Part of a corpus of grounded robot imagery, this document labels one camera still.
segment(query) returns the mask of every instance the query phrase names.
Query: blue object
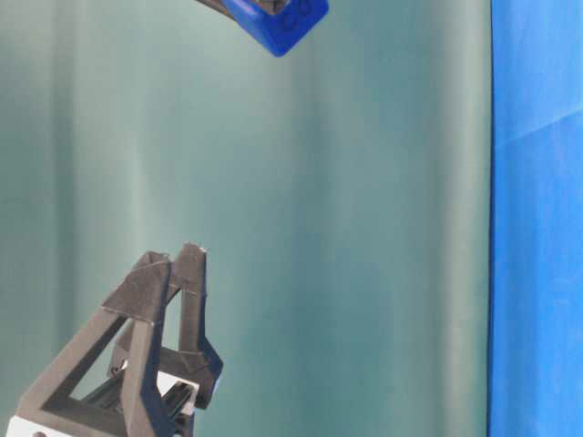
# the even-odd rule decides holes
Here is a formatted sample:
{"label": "blue object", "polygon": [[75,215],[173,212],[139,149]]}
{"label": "blue object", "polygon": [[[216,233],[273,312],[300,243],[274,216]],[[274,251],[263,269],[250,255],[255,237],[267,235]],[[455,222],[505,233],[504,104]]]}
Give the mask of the blue object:
{"label": "blue object", "polygon": [[583,435],[583,3],[494,0],[490,436]]}
{"label": "blue object", "polygon": [[328,13],[326,0],[290,0],[271,15],[251,0],[223,0],[233,18],[275,56],[285,55]]}

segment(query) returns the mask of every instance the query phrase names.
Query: blue cube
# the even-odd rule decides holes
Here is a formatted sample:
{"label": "blue cube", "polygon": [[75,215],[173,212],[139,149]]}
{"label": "blue cube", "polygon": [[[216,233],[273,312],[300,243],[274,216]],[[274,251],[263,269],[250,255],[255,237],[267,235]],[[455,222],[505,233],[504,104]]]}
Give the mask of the blue cube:
{"label": "blue cube", "polygon": [[275,56],[285,55],[328,13],[327,0],[289,0],[270,14],[252,0],[223,0],[239,25]]}

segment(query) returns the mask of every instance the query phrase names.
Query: blue curtain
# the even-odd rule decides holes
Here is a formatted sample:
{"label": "blue curtain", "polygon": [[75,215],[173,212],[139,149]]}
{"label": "blue curtain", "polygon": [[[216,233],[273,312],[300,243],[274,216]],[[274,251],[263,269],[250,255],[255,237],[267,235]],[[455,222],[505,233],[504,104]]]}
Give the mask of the blue curtain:
{"label": "blue curtain", "polygon": [[491,435],[583,432],[583,5],[494,1]]}

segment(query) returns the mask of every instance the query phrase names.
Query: gripper jaw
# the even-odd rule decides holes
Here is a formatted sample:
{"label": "gripper jaw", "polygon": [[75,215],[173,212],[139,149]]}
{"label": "gripper jaw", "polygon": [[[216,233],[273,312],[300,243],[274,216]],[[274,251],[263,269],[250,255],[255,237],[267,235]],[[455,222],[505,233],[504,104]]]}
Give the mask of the gripper jaw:
{"label": "gripper jaw", "polygon": [[[148,262],[158,262],[164,258],[165,255],[149,252],[134,269],[142,269]],[[205,335],[206,265],[206,251],[193,244],[184,245],[171,264],[166,302],[169,304],[179,293],[182,294],[179,350],[162,348],[159,365],[160,371],[199,385],[196,406],[201,409],[209,406],[223,366]],[[108,376],[121,370],[128,358],[133,325],[131,323],[116,341]]]}
{"label": "gripper jaw", "polygon": [[[222,371],[205,336],[205,272],[206,252],[192,244],[174,262],[144,254],[25,393],[7,436],[191,437],[194,407],[209,405]],[[179,350],[172,351],[162,348],[162,331],[167,305],[179,293]],[[83,400],[73,399],[127,320],[106,382]]]}

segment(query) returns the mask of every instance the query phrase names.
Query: green backdrop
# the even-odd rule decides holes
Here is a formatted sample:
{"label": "green backdrop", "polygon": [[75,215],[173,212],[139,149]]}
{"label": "green backdrop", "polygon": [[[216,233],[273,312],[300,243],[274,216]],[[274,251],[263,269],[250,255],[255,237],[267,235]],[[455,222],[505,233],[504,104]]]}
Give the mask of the green backdrop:
{"label": "green backdrop", "polygon": [[486,435],[489,2],[331,7],[275,59],[189,0],[0,0],[3,423],[191,240],[226,363],[199,435]]}

